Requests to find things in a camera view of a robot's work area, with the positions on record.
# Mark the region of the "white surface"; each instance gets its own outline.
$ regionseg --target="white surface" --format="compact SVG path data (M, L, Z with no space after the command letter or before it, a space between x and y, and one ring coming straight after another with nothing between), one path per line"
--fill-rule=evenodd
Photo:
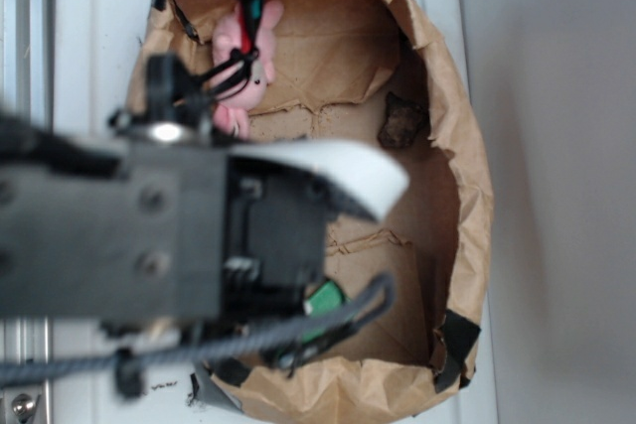
M375 221L382 221L408 187L406 170L391 156L362 143L346 140L269 144L238 144L235 157L259 159L317 174L357 204ZM361 167L352 168L352 164Z
M463 0L502 424L636 421L636 0Z
M459 0L417 0L446 36L465 78ZM129 76L146 26L150 0L58 0L54 123L60 132L104 133L105 118L124 102ZM458 396L404 423L495 424L496 397L485 307L478 373ZM58 323L58 355L103 350L94 327ZM151 369L149 384L177 382L122 403L108 374L60 380L54 388L55 424L90 422L254 422L216 408L188 407L190 366Z

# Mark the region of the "pink plush pig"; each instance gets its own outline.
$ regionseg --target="pink plush pig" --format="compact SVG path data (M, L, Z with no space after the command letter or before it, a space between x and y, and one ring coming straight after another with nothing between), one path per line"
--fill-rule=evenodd
M238 136L241 139L249 138L249 116L247 112L255 108L262 101L267 85L276 77L274 69L274 51L276 50L276 38L273 28L278 24L283 13L283 5L279 0L265 2L260 20L260 28L256 35L256 46L259 50L258 60L251 66L251 78L249 84L240 90L244 83L239 84L230 91L223 93L213 116L213 122L222 131ZM223 17L212 34L212 59L214 65L219 65L230 58L233 49L240 49L240 24L239 4L235 10ZM230 77L239 66L218 74L212 79L212 85L221 83Z

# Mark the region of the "black cable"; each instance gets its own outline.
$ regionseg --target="black cable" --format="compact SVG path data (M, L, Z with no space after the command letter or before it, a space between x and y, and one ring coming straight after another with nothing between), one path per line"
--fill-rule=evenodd
M231 337L204 343L198 346L176 347L170 350L140 354L128 357L126 363L137 369L154 364L168 364L184 361L217 360L235 355L254 353L261 350L286 345L297 337L315 331L341 326L361 313L380 294L384 292L384 301L376 309L363 316L356 323L367 323L385 312L396 297L393 277L388 273L376 276L355 300L338 310L318 317L297 317L273 325L265 330L254 331L247 337ZM69 374L88 371L100 371L120 364L121 354L110 356L90 356L58 359L51 362L28 362L24 364L0 364L0 387L22 385L55 379Z

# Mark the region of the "crumpled paper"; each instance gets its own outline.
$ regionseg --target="crumpled paper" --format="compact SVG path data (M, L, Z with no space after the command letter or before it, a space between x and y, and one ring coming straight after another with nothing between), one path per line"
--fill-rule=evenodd
M419 413L441 393L439 331L447 309L481 321L490 263L493 192L486 153L460 75L442 35L413 0L282 0L276 83L251 118L255 141L346 137L380 147L385 96L427 104L430 127L389 153L411 185L382 224L341 217L329 226L326 273L351 295L377 271L393 271L397 306L346 343L287 373L256 366L240 386L213 381L247 415L280 423L385 423ZM143 69L173 50L191 71L211 66L215 22L234 0L167 0L152 9L129 87L143 109ZM174 12L194 26L189 38ZM475 346L465 361L472 378Z

